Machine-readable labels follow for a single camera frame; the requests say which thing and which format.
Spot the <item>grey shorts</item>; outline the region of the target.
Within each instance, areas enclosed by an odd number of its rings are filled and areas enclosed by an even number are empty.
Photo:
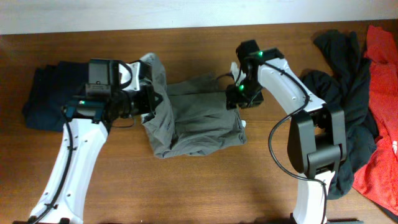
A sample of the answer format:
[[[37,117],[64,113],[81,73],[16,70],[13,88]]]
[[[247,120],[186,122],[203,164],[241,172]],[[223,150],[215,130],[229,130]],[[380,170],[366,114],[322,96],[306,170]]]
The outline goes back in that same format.
[[[154,113],[141,117],[155,157],[206,156],[247,143],[246,123],[237,109],[227,109],[226,95],[212,73],[168,84],[156,54],[141,60],[151,68],[148,83],[163,98]]]

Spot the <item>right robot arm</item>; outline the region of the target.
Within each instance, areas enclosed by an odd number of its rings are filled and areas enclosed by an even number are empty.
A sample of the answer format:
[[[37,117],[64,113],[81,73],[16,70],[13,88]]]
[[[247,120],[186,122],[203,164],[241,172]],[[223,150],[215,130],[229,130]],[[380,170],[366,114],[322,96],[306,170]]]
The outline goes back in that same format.
[[[290,69],[279,49],[261,50],[255,40],[236,48],[239,65],[232,65],[234,84],[226,89],[226,107],[259,106],[266,89],[286,113],[270,131],[267,146],[277,128],[290,122],[287,154],[294,168],[288,171],[298,180],[297,202],[290,215],[292,223],[328,223],[326,206],[329,186],[341,162],[346,159],[345,115],[336,104],[326,103],[312,93]]]

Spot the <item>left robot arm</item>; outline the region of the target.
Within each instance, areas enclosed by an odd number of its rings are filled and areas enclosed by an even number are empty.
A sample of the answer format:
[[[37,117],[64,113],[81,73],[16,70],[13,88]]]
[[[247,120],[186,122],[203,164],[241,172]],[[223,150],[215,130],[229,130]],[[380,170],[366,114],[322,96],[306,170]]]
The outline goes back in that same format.
[[[162,102],[148,62],[91,59],[86,74],[82,93],[62,108],[60,150],[28,223],[83,223],[91,175],[113,122],[153,114]]]

